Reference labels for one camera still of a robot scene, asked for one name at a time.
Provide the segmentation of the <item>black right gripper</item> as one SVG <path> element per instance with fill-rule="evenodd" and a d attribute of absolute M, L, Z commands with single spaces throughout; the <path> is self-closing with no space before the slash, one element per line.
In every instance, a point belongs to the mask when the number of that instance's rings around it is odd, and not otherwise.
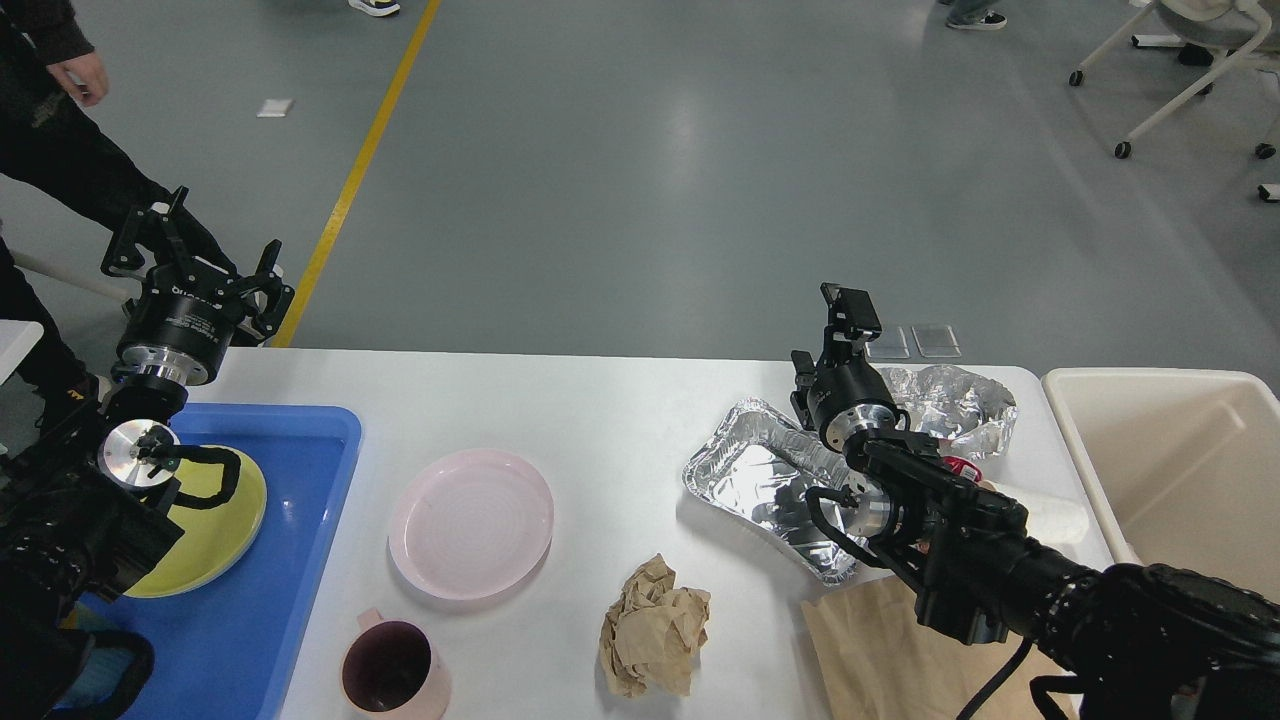
<path fill-rule="evenodd" d="M 883 332 L 870 295 L 837 283 L 822 283 L 820 293 L 827 305 L 820 365 L 805 350 L 790 352 L 790 402 L 804 430 L 829 451 L 844 451 L 859 432 L 899 429 L 901 409 L 867 361 L 867 346 Z"/>

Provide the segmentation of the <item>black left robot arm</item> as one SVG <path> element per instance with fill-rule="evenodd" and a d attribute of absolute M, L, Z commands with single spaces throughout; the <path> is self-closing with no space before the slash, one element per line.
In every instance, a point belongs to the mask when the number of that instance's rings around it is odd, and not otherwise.
<path fill-rule="evenodd" d="M 88 400 L 17 456 L 3 457 L 3 716 L 116 719 L 150 679 L 152 644 L 133 632 L 68 624 L 82 594 L 118 600 L 183 536 L 175 507 L 228 503 L 241 461 L 172 430 L 188 391 L 227 350 L 271 338 L 294 290 L 274 240 L 237 275 L 201 258 L 178 227 L 187 188 L 133 208 L 101 270 L 141 283 L 105 402 Z"/>

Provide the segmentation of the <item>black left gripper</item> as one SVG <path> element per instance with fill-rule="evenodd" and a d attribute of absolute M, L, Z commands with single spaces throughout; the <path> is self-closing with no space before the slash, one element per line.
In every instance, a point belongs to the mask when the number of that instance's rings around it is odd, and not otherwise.
<path fill-rule="evenodd" d="M 165 202 L 132 208 L 100 263 L 104 275 L 143 281 L 116 345 L 116 379 L 150 374 L 205 386 L 216 379 L 232 345 L 259 347 L 274 337 L 294 300 L 294 287 L 284 282 L 276 261 L 280 240 L 270 241 L 255 273 L 239 279 L 204 258 L 193 259 L 175 224 L 188 193 L 179 186 Z M 140 247 L 156 237 L 166 249 L 146 274 Z"/>

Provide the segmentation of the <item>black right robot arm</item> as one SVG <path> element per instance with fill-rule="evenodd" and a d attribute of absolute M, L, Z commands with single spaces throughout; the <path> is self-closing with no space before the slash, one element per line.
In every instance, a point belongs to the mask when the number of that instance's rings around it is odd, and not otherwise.
<path fill-rule="evenodd" d="M 915 594 L 916 621 L 964 644 L 1020 637 L 1014 656 L 960 715 L 978 708 L 1032 650 L 1060 667 L 1030 697 L 1060 719 L 1056 694 L 1076 694 L 1083 719 L 1275 719 L 1277 605 L 1262 594 L 1166 564 L 1096 570 L 1027 532 L 1016 500 L 954 470 L 938 441 L 868 363 L 882 325 L 868 292 L 824 283 L 819 357 L 795 350 L 791 404 L 801 427 L 864 477 L 861 488 L 805 495 L 813 525 Z"/>

